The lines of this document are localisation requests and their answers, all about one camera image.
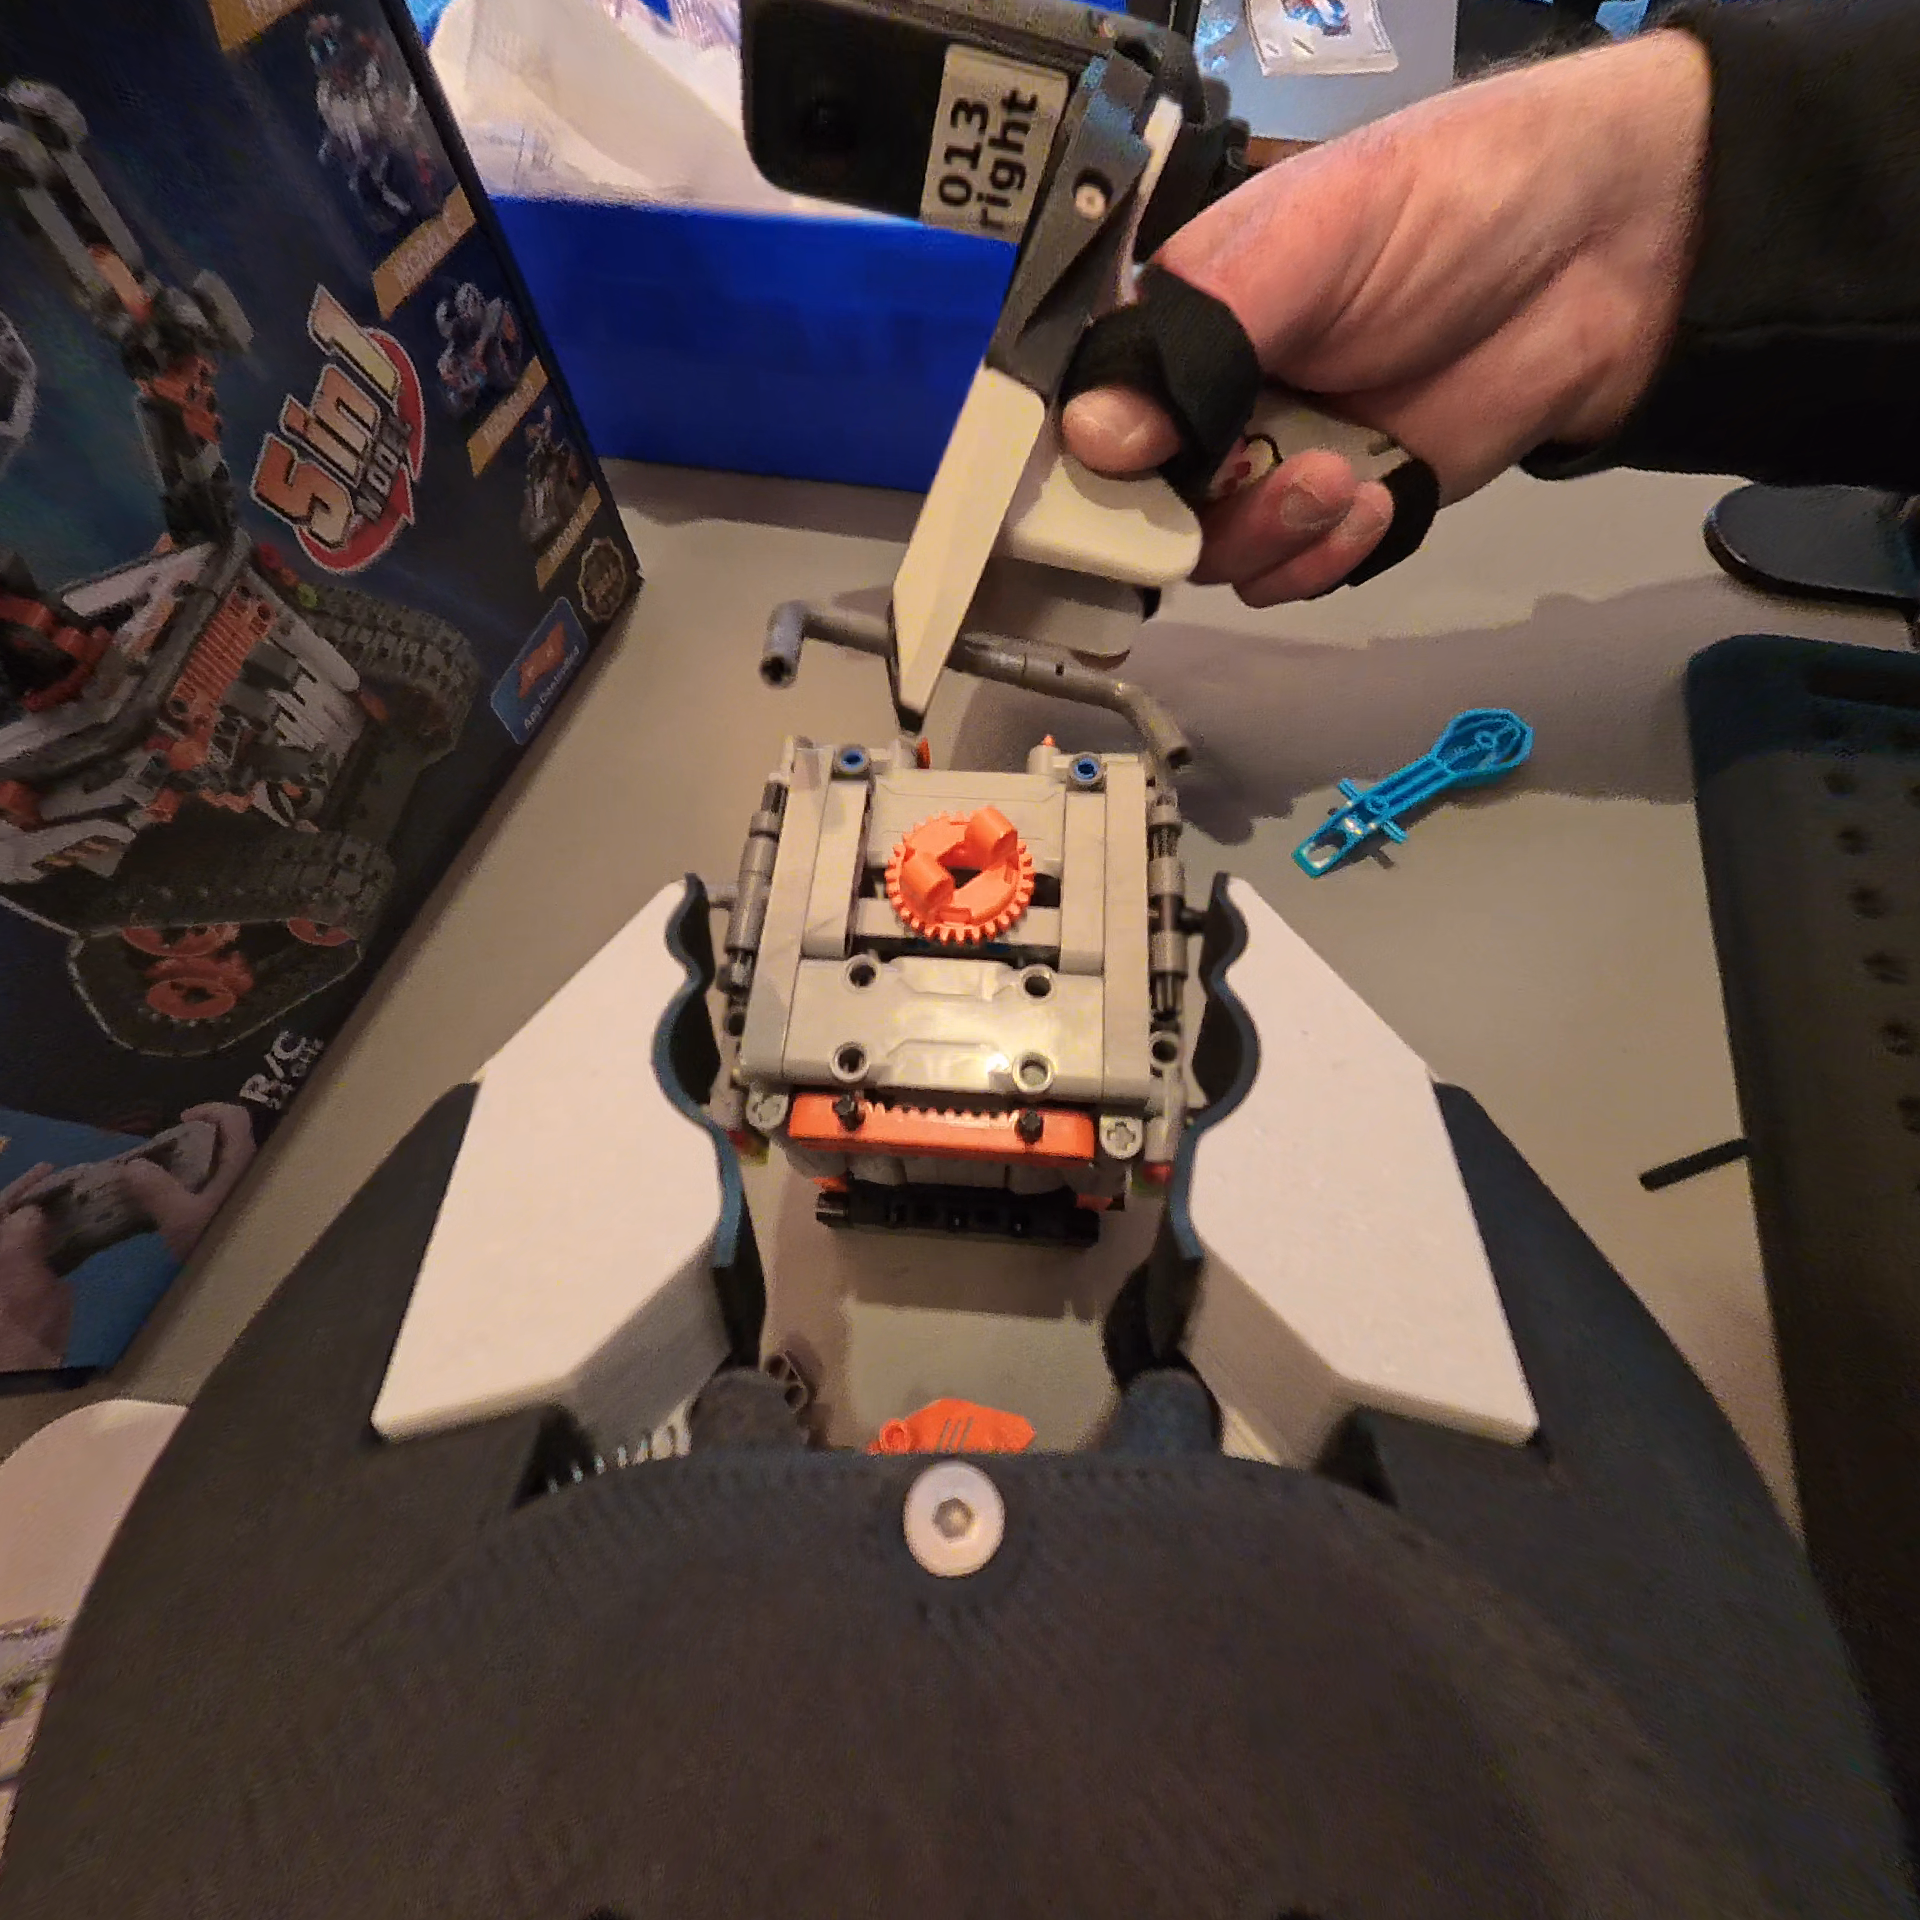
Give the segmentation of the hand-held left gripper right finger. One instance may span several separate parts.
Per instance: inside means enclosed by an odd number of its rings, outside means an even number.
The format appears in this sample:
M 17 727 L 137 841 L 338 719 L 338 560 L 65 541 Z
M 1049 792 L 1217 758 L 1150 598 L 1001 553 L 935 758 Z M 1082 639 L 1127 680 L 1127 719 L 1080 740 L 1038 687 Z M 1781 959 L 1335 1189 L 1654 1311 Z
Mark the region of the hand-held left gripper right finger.
M 1426 1059 L 1217 878 L 1191 1119 L 1150 1248 L 1150 1355 L 1231 1450 L 1314 1465 L 1350 1408 L 1529 1439 L 1543 1408 Z

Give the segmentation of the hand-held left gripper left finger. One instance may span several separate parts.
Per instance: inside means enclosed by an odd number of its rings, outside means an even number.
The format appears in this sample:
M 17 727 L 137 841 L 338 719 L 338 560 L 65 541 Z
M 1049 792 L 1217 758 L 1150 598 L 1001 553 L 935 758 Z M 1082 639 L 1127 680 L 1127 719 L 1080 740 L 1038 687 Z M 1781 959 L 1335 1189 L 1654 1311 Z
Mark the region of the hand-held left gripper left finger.
M 665 881 L 489 1070 L 372 1402 L 389 1439 L 557 1402 L 644 1439 L 759 1363 L 701 881 Z

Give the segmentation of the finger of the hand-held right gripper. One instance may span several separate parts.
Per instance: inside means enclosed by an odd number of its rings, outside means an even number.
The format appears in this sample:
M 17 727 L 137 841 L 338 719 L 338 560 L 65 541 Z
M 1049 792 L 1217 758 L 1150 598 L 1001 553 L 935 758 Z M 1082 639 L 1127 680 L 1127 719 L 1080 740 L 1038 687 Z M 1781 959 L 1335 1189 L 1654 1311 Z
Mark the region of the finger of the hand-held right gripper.
M 906 560 L 891 573 L 891 705 L 902 705 L 902 719 L 925 719 L 925 705 L 945 673 L 945 648 L 965 636 L 983 566 L 993 560 L 993 526 L 1017 491 L 1038 436 L 1049 436 L 1049 396 L 1017 393 L 1016 370 L 983 363 L 965 393 L 965 414 L 945 427 L 945 454 L 935 474 Z

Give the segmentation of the grey bent toy tube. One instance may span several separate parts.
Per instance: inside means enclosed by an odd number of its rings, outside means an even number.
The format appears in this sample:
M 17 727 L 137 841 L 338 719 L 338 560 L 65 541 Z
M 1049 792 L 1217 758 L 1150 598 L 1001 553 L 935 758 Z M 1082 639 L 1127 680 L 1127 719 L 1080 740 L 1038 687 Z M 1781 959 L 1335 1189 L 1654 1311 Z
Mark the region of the grey bent toy tube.
M 787 598 L 770 614 L 770 639 L 759 639 L 759 680 L 787 687 L 805 673 L 805 639 L 824 639 L 824 648 L 851 648 L 851 654 L 902 654 L 891 648 L 891 621 L 884 614 L 846 614 L 846 606 L 811 606 L 811 598 Z M 1001 680 L 1001 687 L 1049 687 L 1063 705 L 1106 705 L 1106 717 L 1127 717 L 1141 755 L 1174 780 L 1191 771 L 1191 740 L 1174 727 L 1174 717 L 1120 680 L 1120 673 L 1090 673 L 1049 639 L 993 639 L 993 636 L 954 636 L 945 648 L 945 673 L 974 673 L 974 680 Z

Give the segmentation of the blue plastic toy wrench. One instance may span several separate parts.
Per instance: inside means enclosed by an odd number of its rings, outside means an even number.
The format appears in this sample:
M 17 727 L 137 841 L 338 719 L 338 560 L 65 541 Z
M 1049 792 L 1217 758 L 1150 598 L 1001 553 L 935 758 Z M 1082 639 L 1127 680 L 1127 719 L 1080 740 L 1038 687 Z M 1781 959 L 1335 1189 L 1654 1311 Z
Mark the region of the blue plastic toy wrench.
M 1332 878 L 1368 841 L 1411 841 L 1411 825 L 1401 825 L 1411 813 L 1426 813 L 1462 787 L 1489 787 L 1526 758 L 1529 758 L 1526 717 L 1509 717 L 1509 705 L 1452 717 L 1452 727 L 1414 758 L 1387 771 L 1377 787 L 1335 780 L 1335 813 L 1294 841 L 1294 871 Z

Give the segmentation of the grey orange toy block model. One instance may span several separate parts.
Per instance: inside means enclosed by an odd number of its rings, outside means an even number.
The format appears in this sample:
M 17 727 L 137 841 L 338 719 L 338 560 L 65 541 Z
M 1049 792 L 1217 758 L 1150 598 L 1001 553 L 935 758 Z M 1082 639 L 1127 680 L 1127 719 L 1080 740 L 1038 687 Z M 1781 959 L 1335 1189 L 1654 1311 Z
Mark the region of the grey orange toy block model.
M 787 740 L 723 934 L 727 1143 L 833 1228 L 1090 1248 L 1191 1130 L 1179 799 L 1150 755 Z

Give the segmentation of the person's right forearm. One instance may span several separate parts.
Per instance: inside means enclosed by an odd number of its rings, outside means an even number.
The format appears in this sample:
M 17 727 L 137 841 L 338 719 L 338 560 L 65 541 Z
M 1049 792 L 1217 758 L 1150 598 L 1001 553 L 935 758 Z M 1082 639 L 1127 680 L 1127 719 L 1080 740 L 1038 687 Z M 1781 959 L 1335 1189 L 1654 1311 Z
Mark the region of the person's right forearm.
M 1733 474 L 1920 483 L 1920 5 L 1677 0 L 1711 45 L 1711 161 L 1677 341 L 1602 446 L 1529 476 Z

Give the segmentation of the person's right hand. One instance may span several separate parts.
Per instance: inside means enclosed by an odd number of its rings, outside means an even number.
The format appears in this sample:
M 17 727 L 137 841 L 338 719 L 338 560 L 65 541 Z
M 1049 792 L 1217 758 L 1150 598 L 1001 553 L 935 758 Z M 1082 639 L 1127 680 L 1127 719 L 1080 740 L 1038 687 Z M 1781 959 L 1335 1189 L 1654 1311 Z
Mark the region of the person's right hand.
M 1157 269 L 1280 393 L 1479 491 L 1602 446 L 1671 359 L 1711 167 L 1711 45 L 1639 35 L 1401 108 L 1200 213 Z

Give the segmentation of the clear plastic bags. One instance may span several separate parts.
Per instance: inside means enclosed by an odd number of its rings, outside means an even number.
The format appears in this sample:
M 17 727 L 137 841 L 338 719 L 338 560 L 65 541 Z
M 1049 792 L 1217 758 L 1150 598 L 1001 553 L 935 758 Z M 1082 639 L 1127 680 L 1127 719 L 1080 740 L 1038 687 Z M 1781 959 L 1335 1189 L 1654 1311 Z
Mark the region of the clear plastic bags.
M 454 0 L 436 87 L 489 191 L 811 213 L 738 119 L 738 0 Z

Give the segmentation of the blue storage bin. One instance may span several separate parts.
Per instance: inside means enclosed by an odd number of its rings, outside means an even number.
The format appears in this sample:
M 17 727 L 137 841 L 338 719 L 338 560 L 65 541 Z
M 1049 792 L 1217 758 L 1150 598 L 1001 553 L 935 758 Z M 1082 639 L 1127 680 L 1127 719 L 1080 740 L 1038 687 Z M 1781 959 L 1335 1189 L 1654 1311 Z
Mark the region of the blue storage bin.
M 512 199 L 582 427 L 619 464 L 925 491 L 1016 253 L 891 216 Z

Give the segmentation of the orange toy panel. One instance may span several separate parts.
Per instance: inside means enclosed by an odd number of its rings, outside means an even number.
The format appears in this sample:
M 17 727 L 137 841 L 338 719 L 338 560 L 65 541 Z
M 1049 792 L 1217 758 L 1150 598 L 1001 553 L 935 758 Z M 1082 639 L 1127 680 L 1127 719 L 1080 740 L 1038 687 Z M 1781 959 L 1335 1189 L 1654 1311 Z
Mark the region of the orange toy panel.
M 913 1450 L 1033 1450 L 1033 1439 L 1038 1439 L 1033 1416 L 945 1390 L 945 1402 L 925 1402 L 906 1416 L 884 1416 L 870 1450 L 873 1457 L 913 1457 Z

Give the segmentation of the printed instruction sheet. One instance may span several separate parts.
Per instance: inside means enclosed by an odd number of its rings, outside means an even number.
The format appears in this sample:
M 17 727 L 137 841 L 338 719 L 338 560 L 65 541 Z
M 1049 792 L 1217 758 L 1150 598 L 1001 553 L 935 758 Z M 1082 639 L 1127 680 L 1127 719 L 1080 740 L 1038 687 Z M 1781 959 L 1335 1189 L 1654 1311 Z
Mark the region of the printed instruction sheet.
M 1391 71 L 1377 0 L 1247 0 L 1247 43 L 1272 78 Z

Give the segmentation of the dark perforated pad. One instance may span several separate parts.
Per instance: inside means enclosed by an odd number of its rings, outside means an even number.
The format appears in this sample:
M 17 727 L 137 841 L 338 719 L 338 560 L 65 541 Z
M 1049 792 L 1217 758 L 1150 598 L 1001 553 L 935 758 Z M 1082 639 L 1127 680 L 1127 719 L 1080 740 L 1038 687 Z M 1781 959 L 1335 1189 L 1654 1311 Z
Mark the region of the dark perforated pad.
M 1716 639 L 1689 727 L 1801 1523 L 1920 1845 L 1920 654 Z

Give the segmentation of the white stand with flat base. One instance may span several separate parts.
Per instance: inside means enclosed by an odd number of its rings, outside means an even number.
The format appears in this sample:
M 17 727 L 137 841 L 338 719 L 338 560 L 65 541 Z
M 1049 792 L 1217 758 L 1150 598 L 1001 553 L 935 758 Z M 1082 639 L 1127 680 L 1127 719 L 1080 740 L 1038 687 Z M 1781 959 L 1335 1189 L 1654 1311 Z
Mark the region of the white stand with flat base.
M 0 1813 L 17 1813 L 83 1593 L 179 1416 L 179 1402 L 88 1402 L 0 1465 Z

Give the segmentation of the dark printed toy kit box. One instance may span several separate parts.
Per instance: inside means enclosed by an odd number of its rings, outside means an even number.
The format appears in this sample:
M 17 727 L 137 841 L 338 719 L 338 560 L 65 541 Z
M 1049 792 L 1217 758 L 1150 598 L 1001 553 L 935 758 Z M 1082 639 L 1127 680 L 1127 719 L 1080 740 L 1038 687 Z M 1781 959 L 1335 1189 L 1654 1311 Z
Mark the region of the dark printed toy kit box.
M 0 5 L 0 1373 L 132 1355 L 644 589 L 405 0 Z

